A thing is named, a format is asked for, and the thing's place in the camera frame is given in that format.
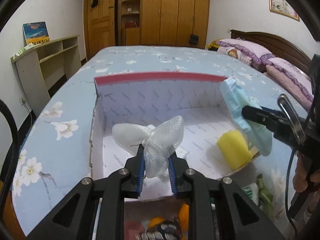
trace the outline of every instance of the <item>white cardboard box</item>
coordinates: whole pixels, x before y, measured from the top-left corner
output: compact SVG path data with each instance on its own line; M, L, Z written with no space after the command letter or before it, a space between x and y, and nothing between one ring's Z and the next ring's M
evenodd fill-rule
M128 73L95 78L97 101L90 150L92 178L108 177L132 157L113 140L114 124L158 126L177 115L183 116L185 125L177 156L185 158L190 168L208 178L219 179L232 173L216 144L223 133L236 129L220 92L224 79L185 72ZM172 192L166 173L159 178L146 178L139 200L168 196L172 196Z

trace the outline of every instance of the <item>painting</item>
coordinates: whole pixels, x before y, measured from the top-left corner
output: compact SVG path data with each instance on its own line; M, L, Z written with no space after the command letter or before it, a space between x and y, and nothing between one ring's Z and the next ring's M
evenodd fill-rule
M24 24L23 32L27 45L30 43L37 45L50 41L45 22Z
M286 0L269 0L270 12L285 15L297 21L300 21L300 17L297 12Z

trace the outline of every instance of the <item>yellow object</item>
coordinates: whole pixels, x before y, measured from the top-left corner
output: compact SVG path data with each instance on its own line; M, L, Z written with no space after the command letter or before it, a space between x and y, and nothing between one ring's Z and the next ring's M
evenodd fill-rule
M179 223L182 231L188 231L189 228L189 206L183 204L179 214L178 214Z
M208 49L211 49L212 47L214 47L214 48L219 48L220 47L220 45L218 45L218 44L216 44L216 41L220 41L220 40L222 40L222 39L217 39L217 40L214 40L213 42L211 42L209 45L207 45L207 48Z
M238 130L224 133L217 141L217 144L233 170L237 170L252 160L247 143Z
M165 219L162 218L162 217L155 217L155 218L151 219L151 221L150 221L150 223L148 225L148 228L152 228L152 227L154 227L156 225L159 225L164 221L165 221Z

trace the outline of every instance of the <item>human hand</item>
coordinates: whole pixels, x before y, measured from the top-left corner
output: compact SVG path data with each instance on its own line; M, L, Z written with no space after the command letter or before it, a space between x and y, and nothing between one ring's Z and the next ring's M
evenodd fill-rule
M295 176L293 177L293 188L297 192L303 192L308 187L307 172L303 165L302 154L299 152L297 156L298 156L298 161L297 161ZM310 181L314 183L320 182L320 170L317 170L315 173L313 173L310 176ZM312 213L314 211L319 199L320 199L320 190L318 190L315 193L315 196L309 206L309 212Z

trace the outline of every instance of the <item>bed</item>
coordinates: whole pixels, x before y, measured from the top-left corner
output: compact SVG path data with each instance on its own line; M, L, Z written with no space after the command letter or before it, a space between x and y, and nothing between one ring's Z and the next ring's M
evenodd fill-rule
M34 123L22 147L17 172L31 161L41 163L38 180L14 186L13 205L25 234L83 177L91 175L89 149L92 113L96 102L93 78L117 73L150 71L186 71L232 76L248 96L259 105L278 109L277 98L286 93L262 73L232 57L215 51L173 47L109 47L98 52L52 97ZM288 95L299 116L306 111ZM264 174L266 186L274 195L274 223L285 234L284 178L291 149L273 140L268 157L255 158L245 169L234 174L241 186ZM192 167L192 159L186 157ZM289 188L289 199L294 190Z
M309 111L313 101L308 76L311 59L297 46L270 33L236 30L231 30L230 39L216 43L218 52L264 73Z
M299 68L306 76L309 74L311 59L297 46L280 36L263 32L231 30L231 38L244 39L262 45L270 50L276 57L283 58Z

